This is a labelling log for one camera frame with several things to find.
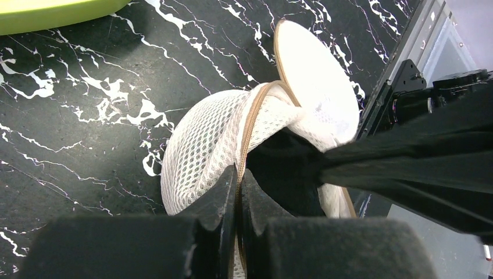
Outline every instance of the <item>black marble surface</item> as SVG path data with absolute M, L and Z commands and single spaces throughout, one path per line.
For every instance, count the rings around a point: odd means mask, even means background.
M 140 0 L 0 37 L 0 276 L 58 216 L 163 214 L 174 126 L 209 94 L 278 79 L 281 18 L 317 34 L 368 98 L 418 1 Z

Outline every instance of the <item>green bowl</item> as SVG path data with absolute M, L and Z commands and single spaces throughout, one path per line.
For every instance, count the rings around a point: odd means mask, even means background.
M 0 0 L 0 35 L 50 29 L 107 16 L 130 0 Z

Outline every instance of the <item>white wall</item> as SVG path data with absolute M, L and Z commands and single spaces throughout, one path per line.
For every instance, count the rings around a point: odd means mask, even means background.
M 446 0 L 479 68 L 493 71 L 493 0 Z

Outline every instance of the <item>white circular flap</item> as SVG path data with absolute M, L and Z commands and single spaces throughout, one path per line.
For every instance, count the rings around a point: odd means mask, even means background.
M 335 127 L 341 143 L 358 130 L 359 107 L 349 77 L 330 50 L 298 23 L 281 20 L 274 33 L 277 69 L 301 106 Z

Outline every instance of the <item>white mesh bag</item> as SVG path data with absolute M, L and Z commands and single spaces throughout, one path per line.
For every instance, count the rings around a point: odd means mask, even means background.
M 161 194 L 174 215 L 211 188 L 224 169 L 242 177 L 249 151 L 287 127 L 320 151 L 351 141 L 359 108 L 348 76 L 326 46 L 302 26 L 282 20 L 274 33 L 282 81 L 251 91 L 228 90 L 197 103 L 171 136 L 163 158 Z M 319 199 L 327 217 L 354 217 L 347 191 L 324 184 Z M 235 250 L 234 278 L 245 274 Z

